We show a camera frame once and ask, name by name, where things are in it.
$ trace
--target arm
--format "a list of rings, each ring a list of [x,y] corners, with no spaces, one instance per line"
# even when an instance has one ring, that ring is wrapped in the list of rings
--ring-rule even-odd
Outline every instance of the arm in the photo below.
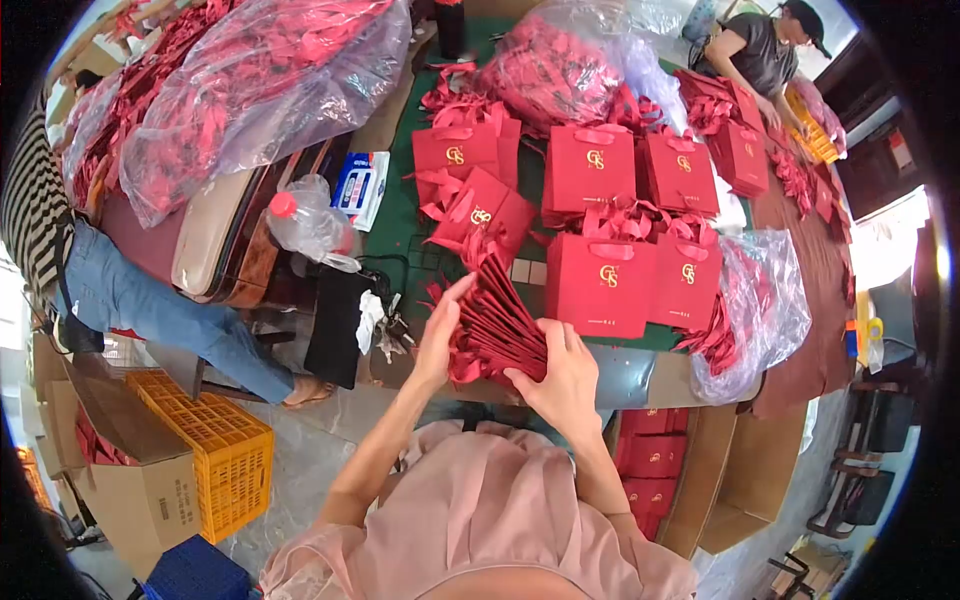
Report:
[[[449,343],[460,321],[457,300],[470,288],[475,275],[446,290],[423,331],[417,365],[383,417],[367,434],[330,485],[317,523],[363,527],[367,509],[380,494],[400,450],[430,397],[446,382]]]
[[[760,113],[763,114],[764,118],[767,120],[767,124],[779,129],[780,128],[780,113],[777,110],[777,107],[774,106],[770,100],[764,98],[762,95],[757,92],[750,82],[746,80],[745,77],[740,73],[740,71],[733,66],[733,62],[730,58],[747,47],[747,40],[741,37],[737,32],[732,29],[724,30],[719,36],[715,37],[713,40],[707,44],[707,47],[704,48],[704,57],[710,61],[710,64],[713,65],[713,68],[716,69],[716,72],[726,77],[732,79],[738,84],[742,85],[744,89],[748,90],[754,95],[756,99],[756,107],[759,108]]]
[[[642,540],[594,408],[596,361],[573,325],[540,319],[537,326],[546,335],[546,377],[536,383],[516,369],[507,369],[504,374],[531,408],[570,442],[577,464],[577,496],[611,523],[615,516],[626,515],[624,522],[629,521],[630,534]]]
[[[777,109],[777,113],[782,117],[784,123],[800,132],[800,135],[804,138],[809,135],[806,124],[800,120],[797,113],[790,107],[790,104],[786,101],[786,96],[783,95],[783,90],[778,91],[774,95],[774,107]]]

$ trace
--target plastic bag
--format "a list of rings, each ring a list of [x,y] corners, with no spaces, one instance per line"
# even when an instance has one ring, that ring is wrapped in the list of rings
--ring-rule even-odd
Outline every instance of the plastic bag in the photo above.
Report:
[[[711,373],[702,354],[690,356],[694,394],[719,405],[737,401],[756,376],[796,351],[810,330],[800,263],[789,230],[721,236],[720,291],[736,340],[736,361]]]
[[[480,81],[540,134],[553,125],[600,125],[623,82],[611,44],[627,27],[613,0],[547,0],[497,43]]]
[[[684,14],[669,0],[627,0],[624,8],[634,30],[671,37],[680,33]]]
[[[248,0],[194,45],[126,141],[120,183],[152,227],[205,181],[361,127],[396,87],[404,0]]]
[[[642,32],[620,37],[614,45],[623,63],[624,82],[635,97],[646,96],[663,109],[663,117],[677,135],[686,131],[686,107],[680,80],[660,68],[653,43]]]
[[[78,202],[74,194],[74,178],[81,160],[86,153],[86,146],[103,130],[107,110],[113,97],[120,89],[120,71],[115,71],[103,78],[93,89],[80,97],[77,104],[70,110],[66,120],[67,129],[73,129],[73,141],[63,150],[63,187],[66,197],[77,210],[86,213],[86,195],[83,202]]]
[[[267,211],[267,227],[285,250],[347,273],[360,271],[360,263],[349,256],[356,252],[356,233],[347,215],[330,207],[330,185],[320,175],[278,190]]]

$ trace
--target pink shirt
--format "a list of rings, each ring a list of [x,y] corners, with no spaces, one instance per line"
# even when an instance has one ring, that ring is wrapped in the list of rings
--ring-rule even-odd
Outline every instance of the pink shirt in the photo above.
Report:
[[[688,561],[650,541],[619,540],[577,499],[573,466],[542,435],[493,422],[430,423],[410,466],[366,527],[314,525],[260,573],[266,600],[419,598],[463,573],[544,569],[589,598],[689,598]]]

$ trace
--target yellow plastic crate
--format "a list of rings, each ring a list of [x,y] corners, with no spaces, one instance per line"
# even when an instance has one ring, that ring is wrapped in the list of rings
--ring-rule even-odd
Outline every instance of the yellow plastic crate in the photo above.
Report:
[[[274,430],[223,396],[191,399],[164,370],[131,371],[127,385],[193,448],[201,535],[217,543],[270,504]]]
[[[820,124],[814,120],[810,111],[806,109],[804,97],[800,95],[800,92],[794,89],[793,85],[788,85],[784,95],[786,96],[786,103],[793,109],[794,114],[804,122],[810,133],[810,136],[804,139],[804,137],[800,135],[800,132],[791,127],[790,133],[793,134],[794,139],[803,144],[814,158],[822,160],[826,164],[830,164],[839,158],[840,155],[837,154],[837,147],[830,141],[824,128],[820,127]]]

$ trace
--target hand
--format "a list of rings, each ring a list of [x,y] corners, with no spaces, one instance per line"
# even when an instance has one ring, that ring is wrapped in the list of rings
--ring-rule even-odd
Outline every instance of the hand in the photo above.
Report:
[[[756,96],[756,107],[760,109],[760,114],[762,114],[763,118],[766,119],[769,127],[772,127],[775,130],[780,128],[780,113],[777,112],[777,107],[774,106],[774,103],[770,102],[763,96]]]
[[[546,377],[535,382],[517,369],[505,369],[517,391],[571,446],[599,435],[602,421],[594,407],[597,364],[573,325],[538,319],[546,334]]]
[[[417,365],[410,378],[426,385],[431,394],[446,383],[446,371],[450,364],[450,336],[460,322],[460,304],[457,301],[475,280],[476,273],[471,273],[447,288],[426,322],[418,346]]]

